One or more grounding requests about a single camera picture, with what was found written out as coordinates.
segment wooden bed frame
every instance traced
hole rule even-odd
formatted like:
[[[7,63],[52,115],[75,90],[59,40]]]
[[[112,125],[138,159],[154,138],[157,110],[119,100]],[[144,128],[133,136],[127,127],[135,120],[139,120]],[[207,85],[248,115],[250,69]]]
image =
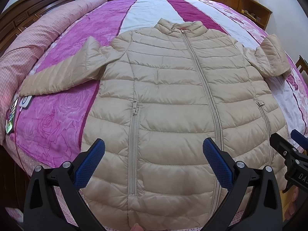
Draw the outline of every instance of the wooden bed frame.
[[[74,0],[18,0],[0,15],[0,56],[15,38],[52,9]]]
[[[18,0],[13,3],[0,15],[0,56],[42,15],[71,1],[74,0]],[[0,146],[0,171],[0,206],[23,211],[29,178],[3,146]]]

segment blue gripper pad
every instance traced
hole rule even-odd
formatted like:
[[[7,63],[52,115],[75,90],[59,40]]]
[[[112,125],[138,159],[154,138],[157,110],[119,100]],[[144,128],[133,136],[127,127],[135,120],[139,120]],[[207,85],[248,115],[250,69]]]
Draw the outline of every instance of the blue gripper pad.
[[[203,142],[203,153],[209,162],[220,185],[230,191],[233,187],[233,173],[219,153],[217,145],[207,138]]]
[[[303,136],[300,132],[298,132],[296,129],[291,131],[291,138],[303,149],[308,149],[308,139],[305,136]]]
[[[105,154],[105,143],[97,139],[87,151],[88,154],[75,172],[74,186],[77,190],[87,186],[96,167]]]

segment quilted jacket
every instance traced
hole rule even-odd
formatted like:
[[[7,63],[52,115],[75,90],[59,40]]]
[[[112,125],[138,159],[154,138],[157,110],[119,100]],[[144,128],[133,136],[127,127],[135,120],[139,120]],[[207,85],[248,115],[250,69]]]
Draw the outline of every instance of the quilted jacket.
[[[207,137],[250,167],[272,166],[284,188],[286,168],[269,137],[287,139],[288,131],[264,78],[290,71],[275,35],[253,50],[200,21],[161,19],[110,46],[89,37],[74,56],[27,77],[20,96],[99,79],[81,146],[106,144],[83,189],[90,209],[117,230],[194,228],[225,195],[202,152]]]

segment zipper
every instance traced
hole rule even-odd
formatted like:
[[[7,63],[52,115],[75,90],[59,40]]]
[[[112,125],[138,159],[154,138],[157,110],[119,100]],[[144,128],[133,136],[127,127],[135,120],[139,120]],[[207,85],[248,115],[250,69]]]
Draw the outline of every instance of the zipper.
[[[208,84],[208,82],[207,82],[207,80],[204,76],[204,73],[201,69],[201,66],[198,62],[198,59],[197,59],[195,52],[193,51],[192,47],[190,46],[190,43],[189,43],[189,41],[188,41],[188,39],[187,39],[183,30],[181,30],[181,33],[182,33],[182,36],[183,36],[183,41],[184,41],[184,43],[187,47],[187,50],[190,52],[190,55],[193,59],[193,62],[195,64],[198,75],[201,79],[201,83],[202,83],[203,89],[205,91],[205,95],[206,95],[208,103],[209,103],[209,108],[210,108],[212,118],[213,118],[213,121],[214,121],[216,144],[219,147],[219,149],[223,151],[222,127],[221,127],[221,122],[220,122],[220,119],[219,119],[219,114],[218,114],[218,110],[216,108],[214,98],[213,98],[212,93],[209,89],[209,84]],[[215,176],[214,198],[213,198],[212,205],[211,205],[211,208],[210,208],[208,220],[210,219],[210,217],[214,214],[214,212],[218,208],[220,192],[221,192],[221,186],[220,186],[220,184],[217,180],[217,177]]]
[[[261,112],[261,114],[262,114],[262,117],[263,117],[263,119],[264,119],[264,121],[265,121],[265,125],[266,125],[266,133],[267,133],[267,141],[268,141],[268,143],[269,143],[269,166],[272,164],[272,162],[273,162],[273,148],[270,146],[270,124],[269,124],[269,121],[268,121],[268,119],[267,119],[267,117],[266,117],[266,114],[265,114],[265,111],[264,111],[264,109],[262,108],[262,106],[264,106],[265,105],[265,103],[264,102],[260,102],[260,101],[256,101],[256,104],[259,106],[259,109],[260,109],[260,112]]]
[[[128,141],[128,193],[130,196],[137,194],[137,141],[138,141],[138,128],[139,128],[140,107],[137,106],[137,101],[133,101],[133,108],[131,112],[131,124],[129,128],[129,141]]]

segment jacket collar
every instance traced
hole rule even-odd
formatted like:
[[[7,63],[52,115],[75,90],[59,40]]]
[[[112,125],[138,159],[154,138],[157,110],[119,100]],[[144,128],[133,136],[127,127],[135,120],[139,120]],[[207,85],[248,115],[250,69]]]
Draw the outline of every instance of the jacket collar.
[[[207,32],[207,28],[203,26],[201,21],[184,22],[184,23],[171,23],[168,20],[161,18],[155,25],[161,33],[175,37],[182,37],[184,31],[186,37],[197,37]]]

